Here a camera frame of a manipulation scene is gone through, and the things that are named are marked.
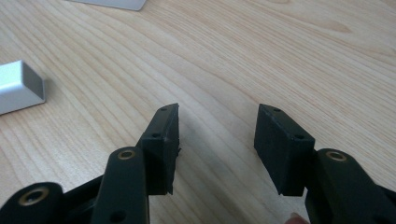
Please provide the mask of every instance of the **finger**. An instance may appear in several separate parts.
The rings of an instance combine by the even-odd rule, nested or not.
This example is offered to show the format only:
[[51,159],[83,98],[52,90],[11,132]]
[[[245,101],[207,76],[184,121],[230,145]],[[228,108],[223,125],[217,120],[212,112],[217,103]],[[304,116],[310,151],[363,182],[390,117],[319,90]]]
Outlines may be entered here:
[[285,224],[309,224],[305,219],[300,217],[297,213],[292,213],[290,219],[285,222]]

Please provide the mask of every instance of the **black plastic part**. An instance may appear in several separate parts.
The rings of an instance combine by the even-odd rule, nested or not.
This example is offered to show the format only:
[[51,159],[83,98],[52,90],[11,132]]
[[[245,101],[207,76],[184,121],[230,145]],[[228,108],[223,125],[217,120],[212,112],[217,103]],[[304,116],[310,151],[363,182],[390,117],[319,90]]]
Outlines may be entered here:
[[178,137],[178,104],[158,109],[136,145],[145,153],[148,195],[173,193]]
[[303,195],[305,167],[315,153],[314,145],[315,139],[286,113],[260,105],[254,147],[279,194]]
[[[336,149],[322,149],[314,160],[314,170],[312,178],[318,180],[332,217],[312,223],[396,223],[396,207],[353,157]],[[308,192],[316,190],[318,187],[308,186]],[[311,221],[322,217],[309,207]]]
[[[128,212],[128,214],[123,212],[127,212],[127,210],[114,211],[114,214],[110,214],[110,221],[112,220],[112,223],[131,223],[131,219],[127,217],[133,217],[134,223],[148,223],[148,195],[166,194],[167,192],[172,193],[176,158],[179,152],[178,137],[178,104],[167,105],[160,108],[154,115],[142,137],[139,139],[136,147],[129,147],[136,148],[134,150],[138,150],[139,155],[141,155],[141,157],[138,157],[138,163],[134,164],[134,166],[138,167],[135,167],[133,170],[126,167],[126,170],[122,170],[120,173],[116,172],[116,174],[114,174],[114,171],[110,171],[111,175],[109,175],[110,177],[107,179],[114,178],[115,182],[107,180],[107,182],[112,183],[107,183],[105,184],[106,187],[103,187],[103,190],[115,187],[114,189],[116,192],[113,193],[116,193],[118,196],[121,195],[121,192],[117,192],[117,188],[125,189],[122,185],[127,185],[126,187],[129,188],[131,185],[128,183],[133,182],[133,187],[136,189],[136,191],[132,193],[135,197],[132,207],[135,208],[135,210],[131,211],[131,213]],[[114,168],[113,164],[114,160],[111,159],[111,156],[109,163],[110,161],[111,164],[108,166],[112,168],[109,169],[115,170],[116,168]],[[140,175],[138,177],[135,176],[137,175],[137,172],[140,172],[139,174],[144,174],[146,169],[148,171],[145,175]],[[90,223],[92,220],[92,211],[93,209],[96,211],[96,206],[98,205],[97,197],[102,181],[103,177],[98,176],[97,178],[66,192],[65,195],[62,193],[61,187],[54,183],[39,183],[25,189],[21,189],[1,208],[0,223]],[[26,207],[18,205],[18,199],[21,195],[38,187],[49,188],[49,195],[45,200]],[[123,203],[123,200],[127,201],[129,197],[124,198],[122,196],[122,199],[115,200],[115,197],[107,199],[107,193],[100,194],[102,196],[99,195],[99,197],[102,199],[98,200],[98,202],[101,201],[98,209],[105,209],[102,206],[106,206],[108,202],[112,202],[113,204]],[[103,219],[100,222],[96,220],[92,221],[92,223],[108,223],[108,219]]]
[[89,223],[102,177],[72,189],[64,195],[64,224]]
[[149,223],[143,151],[124,147],[111,153],[91,224]]
[[390,190],[390,189],[386,189],[384,187],[379,186],[382,191],[384,191],[385,195],[387,195],[387,197],[390,199],[390,201],[393,203],[393,205],[396,207],[396,192]]
[[305,208],[311,224],[332,224],[332,208],[321,189],[306,193]]
[[59,223],[62,217],[61,186],[55,183],[36,183],[16,192],[0,210],[2,224]]

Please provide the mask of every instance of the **wooden table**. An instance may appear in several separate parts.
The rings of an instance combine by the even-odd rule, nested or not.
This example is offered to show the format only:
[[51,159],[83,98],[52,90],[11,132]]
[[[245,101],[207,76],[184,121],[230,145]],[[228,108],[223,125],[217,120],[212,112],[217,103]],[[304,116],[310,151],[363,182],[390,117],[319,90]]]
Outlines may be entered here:
[[396,189],[392,0],[148,0],[139,12],[0,1],[0,63],[20,59],[46,79],[48,101],[0,116],[0,203],[35,182],[68,191],[97,177],[172,103],[175,192],[150,197],[151,223],[306,217],[253,148],[259,103]]

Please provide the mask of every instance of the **black bracket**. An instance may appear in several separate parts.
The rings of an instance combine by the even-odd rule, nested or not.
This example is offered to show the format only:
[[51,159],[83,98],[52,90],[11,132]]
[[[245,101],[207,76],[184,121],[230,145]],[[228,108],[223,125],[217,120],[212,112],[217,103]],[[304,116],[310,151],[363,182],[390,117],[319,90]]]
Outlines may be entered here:
[[109,156],[103,176],[66,193],[50,182],[21,189],[1,208],[0,223],[149,223],[149,195],[173,192],[178,138],[178,104],[164,106],[136,147]]
[[312,224],[396,223],[396,193],[345,152],[315,139],[282,110],[260,105],[254,147],[279,194],[303,196]]

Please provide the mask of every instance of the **white object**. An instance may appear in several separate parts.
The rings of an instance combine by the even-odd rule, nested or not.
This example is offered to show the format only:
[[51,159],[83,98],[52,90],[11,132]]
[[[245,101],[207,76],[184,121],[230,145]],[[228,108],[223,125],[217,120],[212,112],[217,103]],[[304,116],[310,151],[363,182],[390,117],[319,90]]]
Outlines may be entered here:
[[44,81],[26,63],[0,65],[0,115],[45,101]]
[[73,2],[88,3],[104,7],[118,7],[138,11],[145,5],[146,0],[69,0]]

